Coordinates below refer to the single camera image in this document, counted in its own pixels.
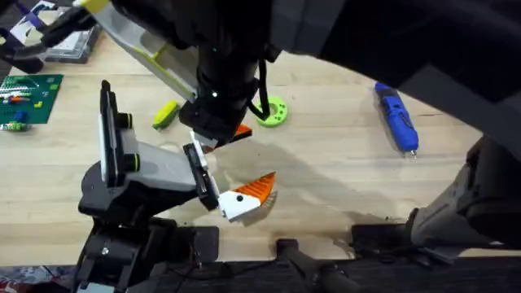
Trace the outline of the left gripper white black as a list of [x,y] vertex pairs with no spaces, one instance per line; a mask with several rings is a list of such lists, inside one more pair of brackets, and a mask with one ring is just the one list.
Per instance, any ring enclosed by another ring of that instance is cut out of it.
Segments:
[[[193,142],[215,149],[218,141],[190,131]],[[137,140],[132,131],[116,135],[113,146],[100,134],[100,159],[81,182],[80,213],[101,221],[146,221],[153,216],[198,199],[207,210],[219,207],[229,222],[261,208],[269,199],[276,172],[265,174],[235,189],[220,193],[202,162],[195,144],[183,152],[170,151]]]

